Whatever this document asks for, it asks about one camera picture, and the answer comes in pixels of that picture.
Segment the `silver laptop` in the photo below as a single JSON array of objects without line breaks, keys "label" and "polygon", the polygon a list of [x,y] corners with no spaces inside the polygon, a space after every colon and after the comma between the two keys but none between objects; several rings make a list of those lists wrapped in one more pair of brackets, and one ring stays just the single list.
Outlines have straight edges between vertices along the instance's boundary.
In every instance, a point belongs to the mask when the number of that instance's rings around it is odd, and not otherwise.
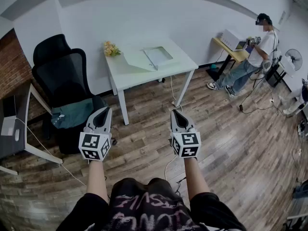
[{"label": "silver laptop", "polygon": [[12,136],[16,120],[16,103],[15,96],[9,96],[2,100],[3,103],[3,123],[1,128],[2,136]]}]

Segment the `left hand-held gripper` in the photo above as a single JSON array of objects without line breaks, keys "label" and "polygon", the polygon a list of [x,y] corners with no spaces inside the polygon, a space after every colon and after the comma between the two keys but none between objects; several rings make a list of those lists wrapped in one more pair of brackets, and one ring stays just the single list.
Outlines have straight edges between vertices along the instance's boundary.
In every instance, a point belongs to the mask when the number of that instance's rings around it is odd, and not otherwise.
[{"label": "left hand-held gripper", "polygon": [[89,116],[84,132],[80,133],[78,144],[84,159],[103,161],[106,158],[112,146],[111,120],[110,107],[101,108]]}]

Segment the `dark desk with white frame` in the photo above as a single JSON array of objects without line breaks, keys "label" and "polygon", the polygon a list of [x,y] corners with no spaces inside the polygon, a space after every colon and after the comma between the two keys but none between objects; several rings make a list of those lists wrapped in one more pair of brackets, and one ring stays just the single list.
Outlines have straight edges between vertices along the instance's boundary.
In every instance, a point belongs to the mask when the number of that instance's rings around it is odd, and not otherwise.
[{"label": "dark desk with white frame", "polygon": [[[2,99],[0,100],[0,160],[14,155],[16,153],[27,151],[33,155],[46,159],[48,161],[62,164],[62,159],[46,153],[27,142],[27,131],[29,131],[27,126],[27,117],[29,110],[29,101],[30,96],[33,95],[37,101],[42,105],[42,107],[48,112],[51,113],[51,109],[39,92],[35,89],[33,84],[30,81],[27,81],[15,88],[13,91],[9,92],[5,97],[15,96],[16,103],[16,120],[14,125],[14,131],[12,136],[2,136],[1,128],[4,119],[3,115],[3,103]],[[20,138],[19,141],[15,141],[14,134],[15,130],[20,129]]]}]

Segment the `pale green mat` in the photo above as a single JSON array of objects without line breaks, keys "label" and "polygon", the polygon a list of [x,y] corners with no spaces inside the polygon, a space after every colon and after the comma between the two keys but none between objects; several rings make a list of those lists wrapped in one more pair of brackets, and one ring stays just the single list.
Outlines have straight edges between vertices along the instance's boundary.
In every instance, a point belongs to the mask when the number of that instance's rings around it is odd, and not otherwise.
[{"label": "pale green mat", "polygon": [[178,62],[162,46],[143,49],[124,49],[123,55],[129,65],[151,72],[162,70]]}]

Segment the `white table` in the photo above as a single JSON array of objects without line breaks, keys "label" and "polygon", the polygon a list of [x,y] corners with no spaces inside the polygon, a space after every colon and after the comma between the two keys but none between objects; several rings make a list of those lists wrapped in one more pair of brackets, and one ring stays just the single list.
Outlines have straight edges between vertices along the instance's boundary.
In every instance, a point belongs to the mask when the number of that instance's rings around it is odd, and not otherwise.
[{"label": "white table", "polygon": [[[118,96],[125,125],[129,124],[129,120],[124,91],[129,88],[155,80],[161,81],[163,78],[184,73],[185,80],[173,103],[175,107],[180,106],[180,102],[194,71],[198,69],[198,65],[174,41],[169,38],[134,38],[129,41],[123,41],[118,46],[122,53],[118,56],[106,57],[106,61],[110,72],[112,88],[114,94]],[[129,65],[123,55],[124,49],[143,49],[158,46],[164,47],[178,62],[162,70],[151,72]]]}]

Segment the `person's left forearm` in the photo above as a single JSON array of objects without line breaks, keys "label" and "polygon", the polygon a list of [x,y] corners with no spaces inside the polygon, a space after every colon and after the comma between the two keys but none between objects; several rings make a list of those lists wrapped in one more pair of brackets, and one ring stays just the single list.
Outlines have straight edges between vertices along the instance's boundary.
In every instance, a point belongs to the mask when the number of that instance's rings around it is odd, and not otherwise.
[{"label": "person's left forearm", "polygon": [[108,202],[108,194],[102,161],[90,161],[87,193],[93,193]]}]

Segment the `white box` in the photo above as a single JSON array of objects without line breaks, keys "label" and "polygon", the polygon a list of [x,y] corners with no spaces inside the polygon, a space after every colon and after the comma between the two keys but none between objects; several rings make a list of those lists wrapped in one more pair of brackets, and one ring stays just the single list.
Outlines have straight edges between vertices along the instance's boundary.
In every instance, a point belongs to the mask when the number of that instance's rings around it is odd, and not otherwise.
[{"label": "white box", "polygon": [[290,56],[284,55],[282,56],[280,63],[284,71],[287,73],[287,75],[293,77],[295,74],[295,65],[292,62],[292,58]]}]

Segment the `black side table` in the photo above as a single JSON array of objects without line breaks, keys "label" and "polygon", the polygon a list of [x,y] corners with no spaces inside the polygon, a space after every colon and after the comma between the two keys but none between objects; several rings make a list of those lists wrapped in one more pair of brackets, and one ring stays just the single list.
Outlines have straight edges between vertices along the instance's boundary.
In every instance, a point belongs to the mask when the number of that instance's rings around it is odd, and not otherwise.
[{"label": "black side table", "polygon": [[276,64],[272,66],[266,73],[265,80],[270,86],[276,87],[282,81],[285,75],[286,72],[284,69],[279,64]]}]

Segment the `teal garment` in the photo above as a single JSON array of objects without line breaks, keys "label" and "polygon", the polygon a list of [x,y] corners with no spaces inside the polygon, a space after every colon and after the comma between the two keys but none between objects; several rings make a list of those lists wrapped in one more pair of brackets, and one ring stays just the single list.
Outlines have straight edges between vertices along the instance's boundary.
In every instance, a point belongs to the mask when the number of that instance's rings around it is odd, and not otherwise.
[{"label": "teal garment", "polygon": [[51,123],[57,129],[74,128],[85,123],[89,116],[107,106],[107,102],[100,96],[94,96],[80,102],[52,108]]}]

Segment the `person's black printed t-shirt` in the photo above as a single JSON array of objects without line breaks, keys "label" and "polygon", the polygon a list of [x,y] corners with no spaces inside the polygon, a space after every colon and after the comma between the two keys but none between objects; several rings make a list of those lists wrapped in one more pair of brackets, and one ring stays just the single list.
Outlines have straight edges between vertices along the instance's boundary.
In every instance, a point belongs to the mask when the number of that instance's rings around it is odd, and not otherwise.
[{"label": "person's black printed t-shirt", "polygon": [[170,184],[154,178],[117,182],[110,201],[86,193],[56,231],[246,231],[211,192],[197,194],[186,207]]}]

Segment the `white microwave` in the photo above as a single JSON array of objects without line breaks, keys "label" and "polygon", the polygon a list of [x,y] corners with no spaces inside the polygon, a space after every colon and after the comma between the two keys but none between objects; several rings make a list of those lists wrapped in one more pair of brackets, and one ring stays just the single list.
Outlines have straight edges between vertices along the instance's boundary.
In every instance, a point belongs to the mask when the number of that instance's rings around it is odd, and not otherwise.
[{"label": "white microwave", "polygon": [[247,40],[236,33],[225,29],[220,38],[221,42],[224,43],[231,51],[242,51],[247,45]]}]

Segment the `black office chair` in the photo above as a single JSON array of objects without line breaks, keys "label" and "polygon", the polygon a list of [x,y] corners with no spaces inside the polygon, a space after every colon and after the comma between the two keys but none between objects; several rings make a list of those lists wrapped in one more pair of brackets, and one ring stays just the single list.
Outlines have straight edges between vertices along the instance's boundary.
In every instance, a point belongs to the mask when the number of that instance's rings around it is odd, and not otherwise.
[{"label": "black office chair", "polygon": [[[93,98],[87,80],[86,54],[82,49],[70,48],[64,34],[52,36],[39,43],[33,53],[34,79],[51,102],[51,108]],[[79,136],[86,123],[74,128],[57,129],[44,120],[43,129],[55,136],[60,152],[77,154]]]}]

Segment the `person's right forearm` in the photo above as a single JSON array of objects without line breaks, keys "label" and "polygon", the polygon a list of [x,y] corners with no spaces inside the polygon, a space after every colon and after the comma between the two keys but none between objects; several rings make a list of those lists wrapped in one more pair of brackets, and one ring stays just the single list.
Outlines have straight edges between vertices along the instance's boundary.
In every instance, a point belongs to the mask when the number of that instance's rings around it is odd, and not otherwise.
[{"label": "person's right forearm", "polygon": [[200,193],[210,192],[197,160],[193,157],[185,158],[184,165],[189,200],[191,201]]}]

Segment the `yellow artificial flower bouquet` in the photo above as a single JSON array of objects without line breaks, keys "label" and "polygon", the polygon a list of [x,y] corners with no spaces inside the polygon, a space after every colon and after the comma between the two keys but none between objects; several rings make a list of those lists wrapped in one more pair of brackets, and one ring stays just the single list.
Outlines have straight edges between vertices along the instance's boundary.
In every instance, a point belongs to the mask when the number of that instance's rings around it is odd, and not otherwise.
[{"label": "yellow artificial flower bouquet", "polygon": [[106,41],[103,44],[104,55],[108,57],[118,56],[121,54],[121,50],[110,41]]}]

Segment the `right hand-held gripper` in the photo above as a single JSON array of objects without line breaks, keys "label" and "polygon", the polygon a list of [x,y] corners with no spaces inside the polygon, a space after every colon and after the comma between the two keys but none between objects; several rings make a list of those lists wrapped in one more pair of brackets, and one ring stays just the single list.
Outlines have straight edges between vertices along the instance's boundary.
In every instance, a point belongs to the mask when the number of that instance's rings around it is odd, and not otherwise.
[{"label": "right hand-held gripper", "polygon": [[193,120],[185,113],[172,110],[170,114],[171,130],[171,147],[178,158],[192,158],[197,157],[201,148],[200,133],[194,127]]}]

